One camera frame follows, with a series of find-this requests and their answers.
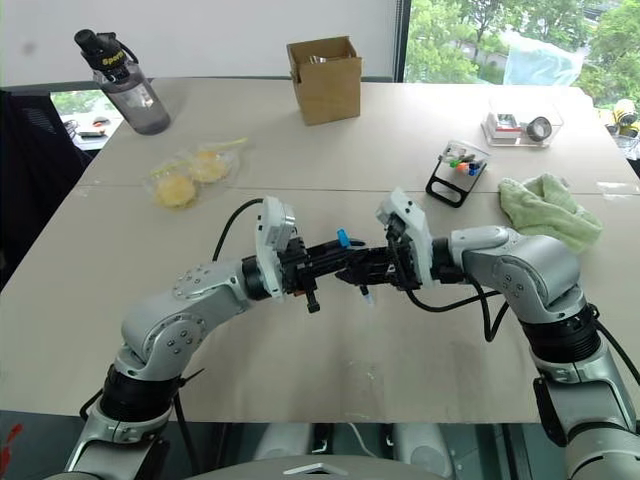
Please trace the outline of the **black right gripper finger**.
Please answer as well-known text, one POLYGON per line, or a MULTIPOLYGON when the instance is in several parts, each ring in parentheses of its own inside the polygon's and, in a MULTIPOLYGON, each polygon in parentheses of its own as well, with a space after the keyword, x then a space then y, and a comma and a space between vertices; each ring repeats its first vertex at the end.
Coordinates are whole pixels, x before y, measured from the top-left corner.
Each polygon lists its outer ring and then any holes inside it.
POLYGON ((352 265, 386 265, 393 263, 393 257, 388 247, 359 248, 352 252, 352 265))
POLYGON ((389 270, 388 264, 350 265, 336 272, 335 277, 358 287, 397 285, 396 274, 389 270))

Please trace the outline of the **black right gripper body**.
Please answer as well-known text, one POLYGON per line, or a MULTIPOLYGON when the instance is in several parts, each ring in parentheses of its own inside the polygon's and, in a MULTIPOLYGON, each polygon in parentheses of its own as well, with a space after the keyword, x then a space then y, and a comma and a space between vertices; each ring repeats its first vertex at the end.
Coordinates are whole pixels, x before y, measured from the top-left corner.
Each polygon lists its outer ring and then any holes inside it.
POLYGON ((399 288, 405 291, 425 287, 425 216, 414 218, 391 213, 385 226, 385 238, 399 288))

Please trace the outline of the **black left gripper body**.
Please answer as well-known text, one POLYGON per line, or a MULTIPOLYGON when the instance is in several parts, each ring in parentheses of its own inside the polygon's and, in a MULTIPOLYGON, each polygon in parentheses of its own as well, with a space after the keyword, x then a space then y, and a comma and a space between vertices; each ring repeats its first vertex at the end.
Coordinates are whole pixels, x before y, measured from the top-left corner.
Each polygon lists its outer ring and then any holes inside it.
POLYGON ((286 249, 279 254, 283 291, 288 295, 305 295, 309 313, 320 311, 315 291, 317 283, 312 272, 313 262, 301 237, 289 240, 286 249))

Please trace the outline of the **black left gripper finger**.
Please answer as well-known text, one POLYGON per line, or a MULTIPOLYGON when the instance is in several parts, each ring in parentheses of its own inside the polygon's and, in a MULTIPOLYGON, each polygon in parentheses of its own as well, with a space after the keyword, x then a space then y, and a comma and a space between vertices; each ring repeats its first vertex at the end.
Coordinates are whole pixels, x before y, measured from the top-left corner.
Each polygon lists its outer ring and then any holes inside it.
POLYGON ((317 278, 334 274, 345 269, 346 266, 347 260, 345 258, 311 259, 306 266, 306 285, 314 286, 317 278))
POLYGON ((346 246, 342 245, 339 240, 332 240, 308 247, 306 252, 312 264, 339 263, 365 246, 366 242, 359 239, 351 239, 346 246))

